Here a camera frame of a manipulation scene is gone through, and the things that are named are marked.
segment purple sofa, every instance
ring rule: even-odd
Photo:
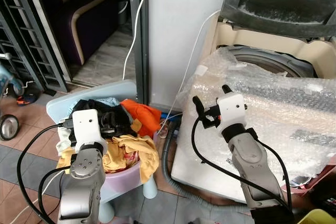
[[[83,65],[118,26],[117,0],[40,0],[68,63]]]

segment washing machine lid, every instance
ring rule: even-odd
[[[268,34],[336,36],[336,0],[224,0],[223,19]]]

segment toy wheel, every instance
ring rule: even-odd
[[[3,141],[16,137],[19,132],[19,121],[13,115],[3,115],[0,118],[0,136]]]
[[[23,87],[23,82],[19,79],[16,80],[18,83],[20,83],[21,87]],[[15,85],[13,85],[13,90],[14,93],[17,97],[20,97],[21,95],[23,95],[25,93],[25,88],[20,88],[18,89]]]

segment black cloth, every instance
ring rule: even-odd
[[[78,110],[95,109],[98,112],[98,121],[100,126],[101,136],[103,138],[111,138],[113,136],[121,136],[131,134],[137,136],[137,133],[131,129],[129,117],[121,105],[114,107],[108,106],[102,102],[95,100],[80,100],[73,108],[69,118]],[[76,145],[74,130],[71,130],[69,135],[71,147]]]

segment washing machine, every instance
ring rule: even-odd
[[[227,47],[239,61],[288,77],[336,78],[336,0],[224,0],[211,20],[201,61]],[[245,202],[240,182],[187,158],[171,172],[184,184]]]

